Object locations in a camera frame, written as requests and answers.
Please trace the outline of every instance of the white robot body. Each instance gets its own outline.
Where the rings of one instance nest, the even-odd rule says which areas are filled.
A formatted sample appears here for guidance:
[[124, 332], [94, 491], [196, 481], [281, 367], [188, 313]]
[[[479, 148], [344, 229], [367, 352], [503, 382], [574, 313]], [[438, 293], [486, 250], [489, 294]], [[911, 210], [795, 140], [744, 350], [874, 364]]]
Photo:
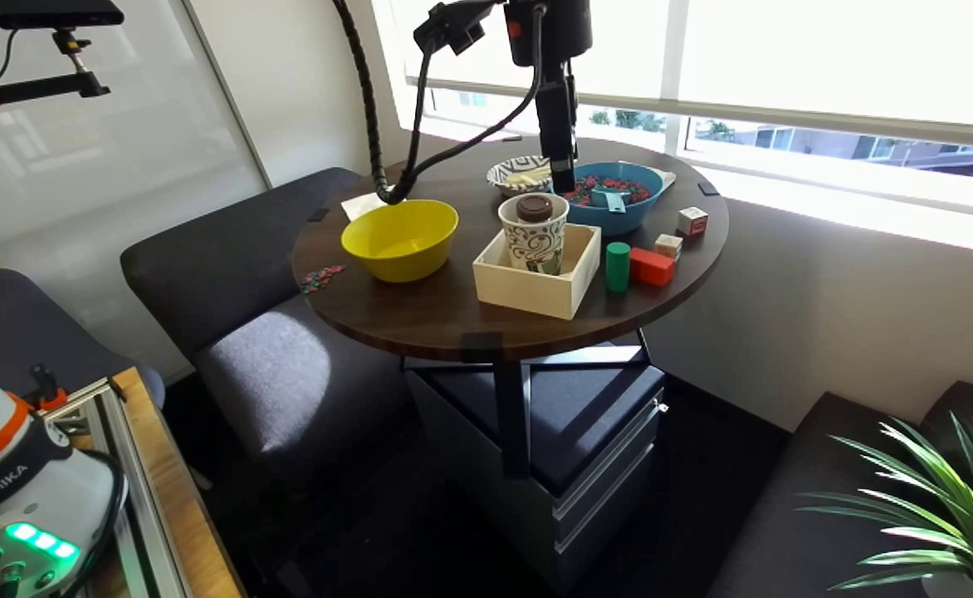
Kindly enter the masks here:
[[109, 517], [124, 475], [83, 456], [50, 423], [0, 392], [0, 588], [62, 593], [76, 583]]

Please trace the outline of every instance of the green light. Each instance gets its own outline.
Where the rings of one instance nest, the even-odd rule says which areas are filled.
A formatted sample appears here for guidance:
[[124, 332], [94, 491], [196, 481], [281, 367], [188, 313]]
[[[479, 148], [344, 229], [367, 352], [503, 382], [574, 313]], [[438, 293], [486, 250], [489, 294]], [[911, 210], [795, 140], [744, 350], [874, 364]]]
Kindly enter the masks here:
[[57, 538], [53, 534], [39, 534], [39, 538], [34, 538], [34, 549], [42, 549], [42, 550], [50, 550], [57, 544]]
[[76, 550], [79, 549], [72, 549], [70, 540], [61, 540], [53, 554], [66, 562], [66, 558], [76, 558]]
[[34, 525], [9, 525], [8, 534], [12, 534], [17, 540], [30, 540], [34, 534], [39, 534], [39, 529], [34, 529]]

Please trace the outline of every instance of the wooden box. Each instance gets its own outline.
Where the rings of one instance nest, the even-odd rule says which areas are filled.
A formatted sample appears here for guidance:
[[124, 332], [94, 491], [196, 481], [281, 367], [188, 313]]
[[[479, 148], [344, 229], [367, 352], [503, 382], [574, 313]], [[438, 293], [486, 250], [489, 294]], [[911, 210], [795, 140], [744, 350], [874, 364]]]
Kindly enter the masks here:
[[516, 268], [503, 253], [503, 231], [474, 254], [474, 290], [479, 303], [538, 313], [550, 319], [574, 319], [579, 306], [599, 272], [601, 229], [599, 226], [565, 226], [560, 272], [529, 272]]

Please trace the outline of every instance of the black drawer unit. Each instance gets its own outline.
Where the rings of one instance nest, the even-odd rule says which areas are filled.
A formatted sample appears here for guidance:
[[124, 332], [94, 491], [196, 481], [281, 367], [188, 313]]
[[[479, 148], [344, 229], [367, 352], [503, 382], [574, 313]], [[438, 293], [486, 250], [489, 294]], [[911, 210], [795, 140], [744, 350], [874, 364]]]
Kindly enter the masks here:
[[568, 591], [638, 503], [664, 376], [638, 344], [591, 344], [524, 367], [524, 477], [507, 477], [502, 464], [489, 361], [410, 361], [408, 382], [446, 470], [554, 591]]

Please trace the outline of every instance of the dark carpet floor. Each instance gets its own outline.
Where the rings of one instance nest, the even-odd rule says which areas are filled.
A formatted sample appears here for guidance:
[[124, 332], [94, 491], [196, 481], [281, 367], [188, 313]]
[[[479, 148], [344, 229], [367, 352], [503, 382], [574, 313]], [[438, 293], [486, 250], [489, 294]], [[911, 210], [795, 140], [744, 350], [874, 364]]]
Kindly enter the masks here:
[[[410, 423], [313, 502], [240, 457], [196, 377], [169, 392], [169, 424], [211, 488], [216, 529], [252, 593], [275, 598], [549, 598], [549, 583], [448, 481]], [[786, 431], [677, 377], [647, 491], [571, 598], [700, 598]]]

